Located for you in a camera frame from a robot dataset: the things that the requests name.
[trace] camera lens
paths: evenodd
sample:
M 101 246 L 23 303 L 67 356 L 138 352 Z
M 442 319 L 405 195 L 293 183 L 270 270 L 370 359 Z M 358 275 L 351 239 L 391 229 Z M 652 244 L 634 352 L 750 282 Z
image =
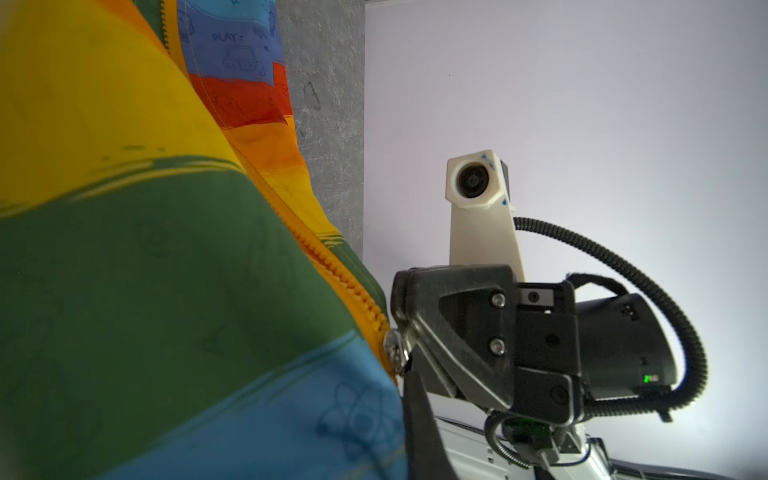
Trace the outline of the camera lens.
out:
M 458 175 L 458 191 L 467 198 L 475 198 L 488 188 L 488 171 L 482 165 L 469 165 Z

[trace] black strap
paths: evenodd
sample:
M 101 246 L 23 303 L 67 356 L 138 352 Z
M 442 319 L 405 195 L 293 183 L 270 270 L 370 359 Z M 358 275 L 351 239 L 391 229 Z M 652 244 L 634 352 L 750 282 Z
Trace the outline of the black strap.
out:
M 415 369 L 404 378 L 402 412 L 411 480 L 458 480 L 440 438 L 422 379 Z
M 571 285 L 574 286 L 574 290 L 587 283 L 594 283 L 595 285 L 602 286 L 606 290 L 610 290 L 616 296 L 629 295 L 629 292 L 624 285 L 606 276 L 593 275 L 591 273 L 569 273 L 566 280 L 571 282 Z

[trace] black cylindrical motor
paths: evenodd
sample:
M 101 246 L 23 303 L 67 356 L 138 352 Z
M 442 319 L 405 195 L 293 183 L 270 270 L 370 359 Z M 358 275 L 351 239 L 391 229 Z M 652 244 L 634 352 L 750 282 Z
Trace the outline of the black cylindrical motor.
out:
M 582 378 L 594 398 L 634 396 L 676 382 L 667 339 L 642 296 L 579 302 L 576 315 Z

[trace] green fabric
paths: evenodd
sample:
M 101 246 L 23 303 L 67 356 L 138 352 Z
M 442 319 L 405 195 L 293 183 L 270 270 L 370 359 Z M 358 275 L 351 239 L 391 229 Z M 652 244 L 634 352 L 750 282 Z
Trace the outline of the green fabric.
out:
M 163 0 L 133 0 L 134 5 L 139 12 L 147 19 L 147 23 L 152 27 L 154 34 L 165 43 L 163 35 Z
M 233 171 L 61 198 L 0 221 L 0 285 L 0 410 L 42 478 L 118 465 L 264 373 L 357 332 Z
M 346 242 L 343 237 L 335 237 L 325 240 L 324 243 L 328 246 L 329 250 L 336 255 L 336 258 L 341 260 L 341 263 L 352 272 L 352 275 L 362 284 L 362 286 L 373 297 L 373 301 L 382 310 L 384 316 L 387 315 L 386 296 L 384 290 L 379 285 L 379 282 L 373 278 L 373 275 L 368 271 L 365 265 L 362 264 L 360 258 L 352 250 L 352 247 Z

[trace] yellow zipper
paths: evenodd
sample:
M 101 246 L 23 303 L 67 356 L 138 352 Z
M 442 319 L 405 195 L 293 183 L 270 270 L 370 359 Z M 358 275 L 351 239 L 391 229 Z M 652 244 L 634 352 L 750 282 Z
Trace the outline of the yellow zipper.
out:
M 176 0 L 161 0 L 163 19 L 163 43 L 174 63 L 189 79 L 184 54 L 181 51 L 181 40 L 178 32 L 178 14 Z M 395 372 L 389 364 L 384 352 L 384 335 L 389 330 L 389 322 L 376 301 L 365 287 L 355 278 L 352 272 L 336 258 L 336 255 L 308 228 L 307 225 L 285 204 L 282 198 L 272 190 L 272 187 L 253 168 L 248 160 L 237 152 L 240 163 L 246 169 L 248 176 L 261 192 L 272 210 L 283 221 L 303 252 L 328 284 L 333 288 L 350 314 L 355 319 L 360 332 L 365 337 L 373 354 L 387 371 L 392 381 L 397 383 Z

